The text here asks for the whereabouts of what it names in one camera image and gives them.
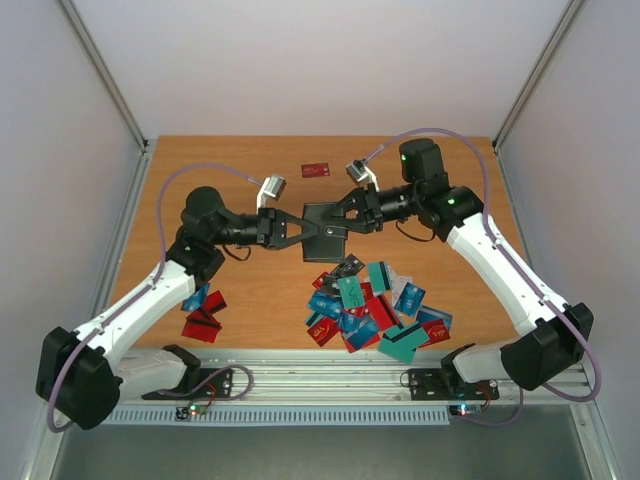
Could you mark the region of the black leather card holder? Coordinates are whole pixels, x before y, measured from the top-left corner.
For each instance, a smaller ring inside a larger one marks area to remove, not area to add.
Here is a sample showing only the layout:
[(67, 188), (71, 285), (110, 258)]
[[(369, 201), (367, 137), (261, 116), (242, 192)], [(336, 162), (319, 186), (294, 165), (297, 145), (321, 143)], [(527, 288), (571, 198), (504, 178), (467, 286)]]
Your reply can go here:
[(318, 227), (318, 233), (302, 242), (303, 261), (308, 263), (340, 263), (345, 257), (348, 233), (344, 228), (329, 225), (323, 219), (334, 203), (307, 203), (303, 206), (303, 219)]

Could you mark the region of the teal card front pile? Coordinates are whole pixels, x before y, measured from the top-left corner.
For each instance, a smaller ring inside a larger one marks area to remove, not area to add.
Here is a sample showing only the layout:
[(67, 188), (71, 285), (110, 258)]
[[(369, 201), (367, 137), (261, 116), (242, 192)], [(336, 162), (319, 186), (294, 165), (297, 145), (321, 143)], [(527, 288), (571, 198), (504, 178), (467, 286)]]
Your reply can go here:
[(403, 364), (411, 364), (416, 350), (427, 341), (428, 335), (419, 323), (394, 325), (383, 333), (378, 351)]

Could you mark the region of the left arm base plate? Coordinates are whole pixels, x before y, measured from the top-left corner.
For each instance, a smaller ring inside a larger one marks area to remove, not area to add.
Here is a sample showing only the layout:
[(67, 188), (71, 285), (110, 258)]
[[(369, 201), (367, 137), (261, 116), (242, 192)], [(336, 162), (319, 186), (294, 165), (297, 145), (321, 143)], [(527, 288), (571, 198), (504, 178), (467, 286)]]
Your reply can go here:
[(142, 396), (146, 401), (178, 401), (178, 400), (193, 400), (197, 398), (208, 397), (212, 392), (219, 399), (228, 399), (231, 397), (231, 391), (233, 387), (234, 373), (232, 370), (225, 370), (216, 376), (213, 375), (215, 369), (203, 368), (199, 372), (195, 385), (199, 385), (198, 390), (187, 393), (187, 390), (182, 390), (180, 387), (176, 387), (171, 390), (171, 395), (163, 394), (160, 391), (150, 392)]

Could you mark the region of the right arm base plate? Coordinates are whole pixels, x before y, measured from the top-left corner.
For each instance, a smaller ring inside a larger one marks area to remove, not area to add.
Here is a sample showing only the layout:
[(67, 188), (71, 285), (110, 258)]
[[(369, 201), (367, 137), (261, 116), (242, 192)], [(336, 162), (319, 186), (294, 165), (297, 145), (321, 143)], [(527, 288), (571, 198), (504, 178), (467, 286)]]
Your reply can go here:
[(407, 371), (413, 401), (483, 401), (500, 398), (497, 386), (489, 381), (465, 383), (456, 373), (439, 368), (412, 368)]

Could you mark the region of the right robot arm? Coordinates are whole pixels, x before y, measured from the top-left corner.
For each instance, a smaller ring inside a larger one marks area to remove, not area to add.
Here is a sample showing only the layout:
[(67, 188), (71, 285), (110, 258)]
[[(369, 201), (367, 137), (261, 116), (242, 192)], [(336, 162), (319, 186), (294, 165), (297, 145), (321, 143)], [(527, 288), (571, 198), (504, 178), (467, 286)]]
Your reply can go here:
[(404, 184), (380, 190), (367, 159), (348, 165), (358, 186), (322, 215), (328, 227), (372, 233), (387, 222), (414, 216), (476, 271), (508, 314), (518, 337), (493, 345), (464, 346), (441, 361), (441, 383), (463, 396), (477, 381), (509, 379), (526, 391), (551, 380), (591, 352), (594, 315), (569, 304), (511, 247), (489, 213), (489, 195), (452, 186), (440, 147), (429, 138), (399, 146)]

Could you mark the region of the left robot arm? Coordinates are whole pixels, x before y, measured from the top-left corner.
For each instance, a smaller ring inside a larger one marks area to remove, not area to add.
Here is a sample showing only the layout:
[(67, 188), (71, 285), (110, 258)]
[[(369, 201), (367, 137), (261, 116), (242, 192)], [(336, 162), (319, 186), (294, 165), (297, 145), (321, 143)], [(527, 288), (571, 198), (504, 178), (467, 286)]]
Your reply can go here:
[(165, 313), (208, 283), (225, 261), (226, 245), (281, 250), (316, 236), (316, 224), (280, 209), (254, 214), (228, 210), (209, 186), (193, 190), (170, 248), (141, 283), (111, 308), (72, 331), (62, 327), (44, 339), (36, 393), (48, 403), (47, 424), (63, 432), (56, 413), (88, 430), (122, 400), (154, 391), (189, 398), (202, 387), (199, 361), (170, 345), (141, 365), (123, 361), (130, 347)]

